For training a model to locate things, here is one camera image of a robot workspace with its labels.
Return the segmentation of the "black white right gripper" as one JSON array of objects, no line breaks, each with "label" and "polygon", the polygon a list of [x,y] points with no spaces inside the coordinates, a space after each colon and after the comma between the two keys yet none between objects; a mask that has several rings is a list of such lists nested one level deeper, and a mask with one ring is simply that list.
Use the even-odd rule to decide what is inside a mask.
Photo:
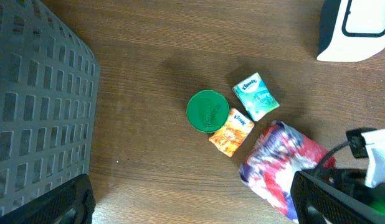
[{"label": "black white right gripper", "polygon": [[[314,169],[318,175],[323,170],[364,170],[364,184],[375,188],[385,184],[385,129],[359,128],[346,132],[347,140],[329,151]],[[325,164],[344,147],[350,147],[355,159],[367,159],[367,169],[327,169]]]}]

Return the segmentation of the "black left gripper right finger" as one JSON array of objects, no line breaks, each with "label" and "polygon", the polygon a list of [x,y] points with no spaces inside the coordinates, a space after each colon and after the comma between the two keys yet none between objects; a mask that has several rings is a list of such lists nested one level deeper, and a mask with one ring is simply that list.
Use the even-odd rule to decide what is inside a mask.
[{"label": "black left gripper right finger", "polygon": [[364,170],[295,173],[291,195],[299,223],[385,223],[385,184],[365,186]]}]

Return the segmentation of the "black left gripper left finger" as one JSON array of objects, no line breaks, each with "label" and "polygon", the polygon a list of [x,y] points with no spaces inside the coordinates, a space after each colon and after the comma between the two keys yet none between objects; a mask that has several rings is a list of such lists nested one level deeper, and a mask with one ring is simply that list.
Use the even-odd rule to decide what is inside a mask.
[{"label": "black left gripper left finger", "polygon": [[87,174],[80,174],[0,217],[0,224],[91,224],[95,206],[90,179]]}]

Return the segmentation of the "red purple tissue pack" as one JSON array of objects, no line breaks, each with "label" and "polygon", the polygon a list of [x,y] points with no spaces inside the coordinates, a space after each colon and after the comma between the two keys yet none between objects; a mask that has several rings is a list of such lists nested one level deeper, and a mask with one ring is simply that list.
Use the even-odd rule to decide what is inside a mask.
[{"label": "red purple tissue pack", "polygon": [[327,153],[327,149],[293,127],[274,121],[256,140],[239,174],[250,190],[298,223],[290,193],[294,175],[315,168]]}]

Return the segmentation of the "orange Kleenex tissue pack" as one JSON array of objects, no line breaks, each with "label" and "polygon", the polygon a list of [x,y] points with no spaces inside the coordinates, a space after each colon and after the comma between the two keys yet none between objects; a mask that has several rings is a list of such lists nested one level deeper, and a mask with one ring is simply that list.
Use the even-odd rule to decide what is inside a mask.
[{"label": "orange Kleenex tissue pack", "polygon": [[254,122],[237,109],[232,108],[225,125],[217,130],[209,138],[209,141],[213,143],[219,151],[228,157],[232,157],[253,128]]}]

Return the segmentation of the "teal Kleenex tissue pack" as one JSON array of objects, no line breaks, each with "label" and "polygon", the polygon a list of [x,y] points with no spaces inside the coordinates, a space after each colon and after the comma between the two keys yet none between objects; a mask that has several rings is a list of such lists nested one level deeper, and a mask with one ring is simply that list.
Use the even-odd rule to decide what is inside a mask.
[{"label": "teal Kleenex tissue pack", "polygon": [[254,121],[280,106],[258,73],[242,80],[232,90]]}]

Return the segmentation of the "green lid jar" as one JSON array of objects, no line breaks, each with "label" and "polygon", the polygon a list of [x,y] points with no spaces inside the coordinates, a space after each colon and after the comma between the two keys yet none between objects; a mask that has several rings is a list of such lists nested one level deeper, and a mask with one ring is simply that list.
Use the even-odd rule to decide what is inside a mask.
[{"label": "green lid jar", "polygon": [[214,90],[202,90],[190,98],[186,116],[190,125],[202,133],[221,129],[229,117],[229,103]]}]

